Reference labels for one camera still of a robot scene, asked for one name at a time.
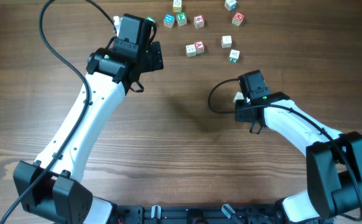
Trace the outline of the yellow sided wooden block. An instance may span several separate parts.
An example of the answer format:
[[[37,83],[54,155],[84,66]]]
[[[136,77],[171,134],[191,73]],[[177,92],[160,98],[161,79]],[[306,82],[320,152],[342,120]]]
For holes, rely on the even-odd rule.
[[[236,103],[237,100],[243,100],[243,99],[244,99],[243,94],[238,91],[233,99],[233,103]]]

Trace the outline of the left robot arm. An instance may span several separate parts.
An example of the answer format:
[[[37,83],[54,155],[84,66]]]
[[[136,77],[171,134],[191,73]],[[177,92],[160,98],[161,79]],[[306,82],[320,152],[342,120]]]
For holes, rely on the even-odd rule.
[[[125,14],[116,36],[93,52],[82,88],[60,129],[33,163],[21,161],[13,179],[17,204],[55,223],[118,223],[117,206],[82,186],[86,162],[103,126],[142,73],[163,68],[153,21]]]

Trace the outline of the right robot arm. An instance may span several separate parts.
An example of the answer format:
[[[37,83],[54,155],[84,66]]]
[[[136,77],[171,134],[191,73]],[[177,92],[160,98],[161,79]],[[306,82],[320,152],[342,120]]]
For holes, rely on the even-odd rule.
[[[362,210],[362,135],[329,128],[283,92],[271,93],[259,70],[237,81],[243,97],[236,102],[236,120],[278,132],[305,156],[306,190],[281,203],[287,221],[302,223]]]

